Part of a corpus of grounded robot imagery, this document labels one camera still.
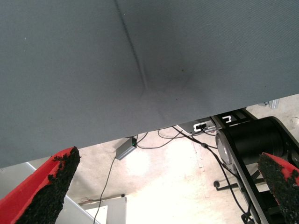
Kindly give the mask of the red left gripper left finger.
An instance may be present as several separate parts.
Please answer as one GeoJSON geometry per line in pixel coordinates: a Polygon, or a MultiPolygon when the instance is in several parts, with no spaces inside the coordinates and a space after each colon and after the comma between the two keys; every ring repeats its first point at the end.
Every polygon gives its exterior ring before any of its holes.
{"type": "Polygon", "coordinates": [[[51,156],[0,201],[2,224],[54,224],[80,163],[77,147],[51,156]]]}

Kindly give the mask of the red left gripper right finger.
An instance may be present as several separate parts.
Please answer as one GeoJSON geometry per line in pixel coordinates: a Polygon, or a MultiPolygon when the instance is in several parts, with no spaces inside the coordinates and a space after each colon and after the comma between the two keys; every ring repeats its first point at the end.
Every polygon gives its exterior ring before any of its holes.
{"type": "Polygon", "coordinates": [[[288,224],[299,222],[299,169],[282,159],[262,153],[258,170],[267,183],[270,192],[288,224]]]}

